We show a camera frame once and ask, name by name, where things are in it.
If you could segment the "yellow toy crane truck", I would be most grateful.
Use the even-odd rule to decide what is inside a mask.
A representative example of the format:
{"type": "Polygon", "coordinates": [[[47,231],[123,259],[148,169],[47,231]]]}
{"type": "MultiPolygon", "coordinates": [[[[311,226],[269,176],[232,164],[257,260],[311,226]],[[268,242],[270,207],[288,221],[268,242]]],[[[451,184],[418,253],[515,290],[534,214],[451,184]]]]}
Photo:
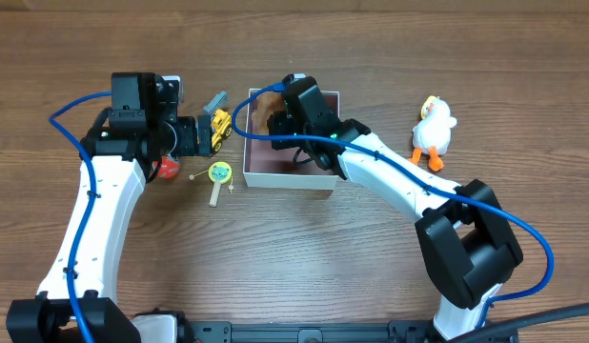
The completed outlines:
{"type": "Polygon", "coordinates": [[[221,150],[223,141],[229,138],[233,132],[232,116],[227,112],[228,103],[228,93],[221,91],[203,108],[204,113],[209,115],[211,119],[212,154],[221,150]]]}

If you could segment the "brown plush toy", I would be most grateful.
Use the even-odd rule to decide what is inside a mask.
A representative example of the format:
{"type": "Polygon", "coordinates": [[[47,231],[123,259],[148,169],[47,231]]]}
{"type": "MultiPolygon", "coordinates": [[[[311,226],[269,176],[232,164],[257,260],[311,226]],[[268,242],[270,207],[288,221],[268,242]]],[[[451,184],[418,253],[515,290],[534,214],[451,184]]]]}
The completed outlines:
{"type": "Polygon", "coordinates": [[[286,104],[279,92],[267,91],[257,96],[256,109],[252,113],[254,132],[268,135],[268,120],[277,111],[285,111],[286,104]]]}

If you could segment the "red toy ball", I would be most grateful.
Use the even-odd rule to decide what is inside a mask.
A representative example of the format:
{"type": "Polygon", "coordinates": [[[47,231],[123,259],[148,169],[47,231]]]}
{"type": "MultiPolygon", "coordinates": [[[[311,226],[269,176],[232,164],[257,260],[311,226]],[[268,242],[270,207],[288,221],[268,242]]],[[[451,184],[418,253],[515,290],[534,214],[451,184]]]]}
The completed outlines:
{"type": "Polygon", "coordinates": [[[156,176],[162,179],[174,179],[181,169],[179,159],[171,155],[164,155],[161,163],[153,162],[152,166],[156,176]]]}

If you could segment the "yellow wooden rattle drum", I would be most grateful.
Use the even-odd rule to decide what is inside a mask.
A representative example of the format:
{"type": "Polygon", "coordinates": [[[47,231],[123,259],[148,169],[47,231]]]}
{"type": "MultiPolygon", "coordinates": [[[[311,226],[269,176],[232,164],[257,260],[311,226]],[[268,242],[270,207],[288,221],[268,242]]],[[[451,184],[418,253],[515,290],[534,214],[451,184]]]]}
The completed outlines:
{"type": "Polygon", "coordinates": [[[223,185],[228,185],[229,193],[232,193],[234,191],[234,170],[229,163],[224,161],[217,161],[212,163],[205,171],[190,174],[189,180],[194,181],[197,178],[201,177],[203,174],[206,174],[210,181],[213,183],[213,188],[209,200],[209,206],[211,208],[215,208],[218,204],[220,190],[223,185]]]}

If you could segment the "white plush duck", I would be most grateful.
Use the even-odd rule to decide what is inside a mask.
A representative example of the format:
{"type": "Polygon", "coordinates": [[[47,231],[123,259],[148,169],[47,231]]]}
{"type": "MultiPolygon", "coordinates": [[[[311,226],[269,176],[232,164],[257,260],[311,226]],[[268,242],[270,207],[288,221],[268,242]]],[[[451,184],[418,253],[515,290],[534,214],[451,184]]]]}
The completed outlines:
{"type": "Polygon", "coordinates": [[[430,170],[439,172],[444,168],[441,156],[448,151],[457,119],[451,114],[449,105],[433,95],[422,105],[420,118],[412,129],[413,152],[409,161],[417,165],[421,155],[426,154],[430,170]]]}

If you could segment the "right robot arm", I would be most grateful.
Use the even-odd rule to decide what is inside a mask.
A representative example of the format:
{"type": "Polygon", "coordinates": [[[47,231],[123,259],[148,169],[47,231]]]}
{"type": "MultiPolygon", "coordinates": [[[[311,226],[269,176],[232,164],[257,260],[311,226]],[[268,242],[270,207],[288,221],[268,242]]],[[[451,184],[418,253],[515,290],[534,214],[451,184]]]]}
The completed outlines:
{"type": "Polygon", "coordinates": [[[432,323],[443,339],[483,326],[490,302],[523,260],[493,190],[435,176],[387,148],[370,128],[340,119],[311,76],[287,76],[267,88],[284,109],[268,121],[275,150],[299,148],[322,170],[384,198],[411,220],[425,269],[441,294],[432,323]]]}

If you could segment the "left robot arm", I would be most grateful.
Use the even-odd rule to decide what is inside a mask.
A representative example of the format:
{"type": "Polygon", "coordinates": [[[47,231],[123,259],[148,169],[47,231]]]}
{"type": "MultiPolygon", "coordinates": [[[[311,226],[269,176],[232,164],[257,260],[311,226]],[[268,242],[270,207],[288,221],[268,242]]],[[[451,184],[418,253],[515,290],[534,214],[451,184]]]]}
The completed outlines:
{"type": "Polygon", "coordinates": [[[6,318],[13,342],[194,342],[181,311],[158,309],[128,318],[117,305],[117,276],[127,229],[145,187],[164,157],[200,153],[197,127],[179,116],[183,84],[176,75],[115,72],[112,100],[87,134],[76,138],[57,116],[50,123],[77,149],[80,181],[60,250],[32,299],[14,300],[6,318]]]}

